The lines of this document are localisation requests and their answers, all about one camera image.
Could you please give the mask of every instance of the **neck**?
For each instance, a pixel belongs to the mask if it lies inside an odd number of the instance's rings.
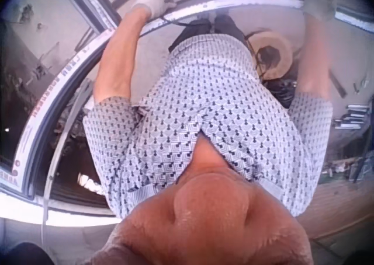
[[[203,134],[199,134],[192,160],[186,170],[204,170],[206,168],[228,168],[229,165],[213,144]]]

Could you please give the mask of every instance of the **shirt sleeve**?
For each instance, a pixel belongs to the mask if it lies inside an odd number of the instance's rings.
[[[140,121],[137,110],[129,99],[110,97],[95,105],[83,119],[88,146],[93,163],[110,209],[122,216],[122,204],[126,201],[123,192],[123,162],[126,151],[136,138],[136,127]]]
[[[312,172],[319,178],[330,134],[333,106],[322,97],[298,93],[291,103],[288,114],[311,156]]]

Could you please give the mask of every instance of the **forearm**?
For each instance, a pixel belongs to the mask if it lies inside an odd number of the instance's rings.
[[[95,103],[114,96],[131,97],[137,42],[149,17],[150,11],[137,5],[122,19],[100,61],[93,90]]]
[[[324,23],[305,14],[306,32],[297,76],[296,93],[330,99],[330,56]]]

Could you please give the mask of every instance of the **hand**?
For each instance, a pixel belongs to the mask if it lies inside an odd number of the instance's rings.
[[[143,4],[151,12],[151,18],[162,16],[168,8],[176,7],[174,0],[135,0],[135,5]]]
[[[337,0],[304,0],[303,11],[320,21],[328,21],[335,17]]]

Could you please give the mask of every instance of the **dark pants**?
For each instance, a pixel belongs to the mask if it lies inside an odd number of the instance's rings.
[[[169,52],[173,51],[177,45],[182,41],[189,39],[193,36],[211,33],[212,24],[208,19],[198,19],[190,22],[191,26],[186,27],[182,33],[176,38],[173,44],[169,47]],[[235,25],[234,21],[229,15],[218,15],[214,20],[214,33],[228,34],[241,41],[246,48],[248,43],[245,40],[244,34]]]

